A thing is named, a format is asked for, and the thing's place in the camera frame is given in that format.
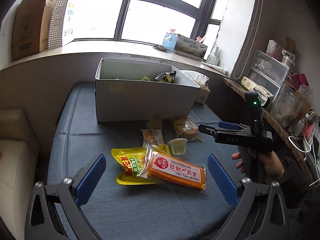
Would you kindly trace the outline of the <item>person's right hand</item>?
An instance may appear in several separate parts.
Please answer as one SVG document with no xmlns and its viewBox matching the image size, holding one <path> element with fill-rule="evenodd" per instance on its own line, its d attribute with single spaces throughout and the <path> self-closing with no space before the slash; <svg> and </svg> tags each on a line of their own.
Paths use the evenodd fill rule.
<svg viewBox="0 0 320 240">
<path fill-rule="evenodd" d="M 265 182 L 270 183 L 272 181 L 280 181 L 284 175 L 284 167 L 279 160 L 278 156 L 272 151 L 267 153 L 257 153 L 251 148 L 238 147 L 238 152 L 231 155 L 233 160 L 239 160 L 235 165 L 237 169 L 240 169 L 241 173 L 247 174 L 246 161 L 243 160 L 242 155 L 245 153 L 250 154 L 253 158 L 258 159 L 264 164 L 264 171 L 266 173 Z"/>
</svg>

